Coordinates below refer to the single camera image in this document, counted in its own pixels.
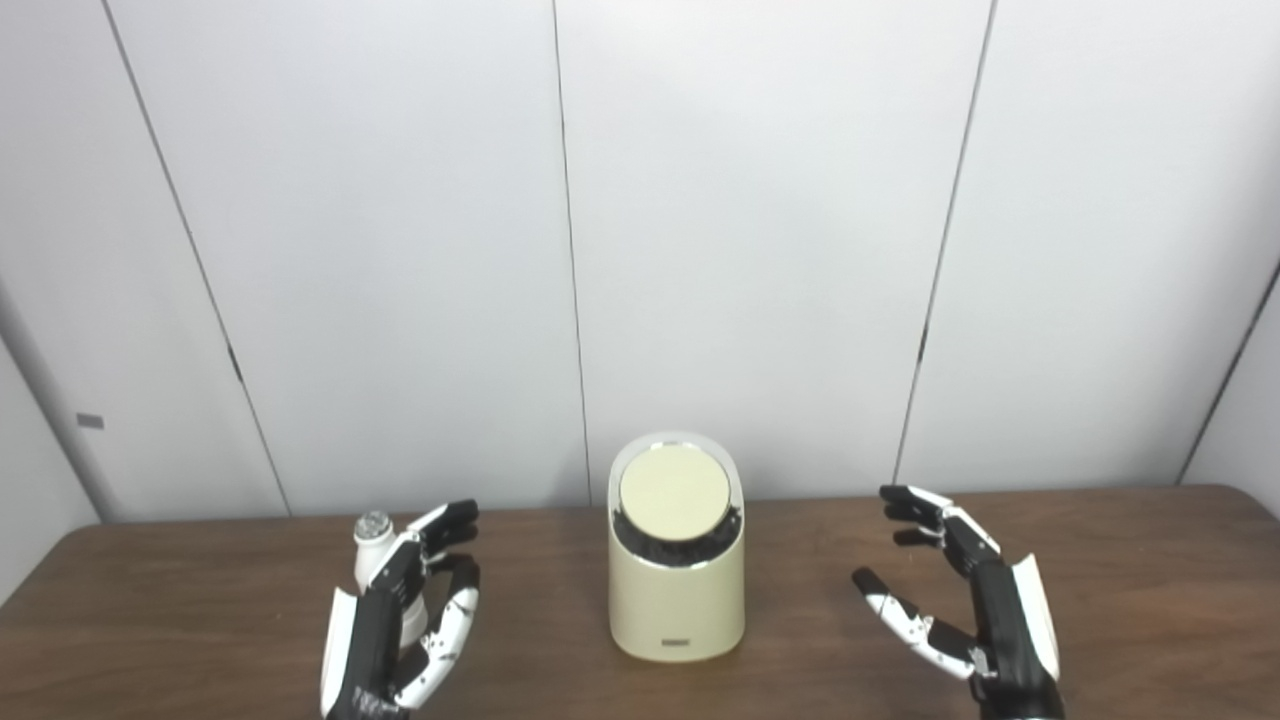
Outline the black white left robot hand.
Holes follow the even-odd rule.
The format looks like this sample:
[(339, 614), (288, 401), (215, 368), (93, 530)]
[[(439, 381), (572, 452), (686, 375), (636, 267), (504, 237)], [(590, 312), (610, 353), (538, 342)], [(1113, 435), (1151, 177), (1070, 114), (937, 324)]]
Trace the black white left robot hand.
[(357, 591), (337, 588), (320, 678), (324, 719), (408, 719), (448, 678), (467, 643), (481, 569), (452, 547), (477, 537), (474, 498), (402, 528), (383, 511), (353, 528)]

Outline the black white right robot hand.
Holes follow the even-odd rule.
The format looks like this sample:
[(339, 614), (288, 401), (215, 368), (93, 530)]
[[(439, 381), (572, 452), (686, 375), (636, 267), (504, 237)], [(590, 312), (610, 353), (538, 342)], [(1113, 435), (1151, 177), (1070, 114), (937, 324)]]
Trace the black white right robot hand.
[(905, 521), (901, 547), (940, 550), (970, 591), (975, 633), (923, 612), (869, 568), (852, 584), (914, 653), (965, 682), (983, 719), (1064, 719), (1060, 652), (1036, 556), (1005, 559), (998, 542), (951, 498), (915, 486), (882, 486), (884, 515)]

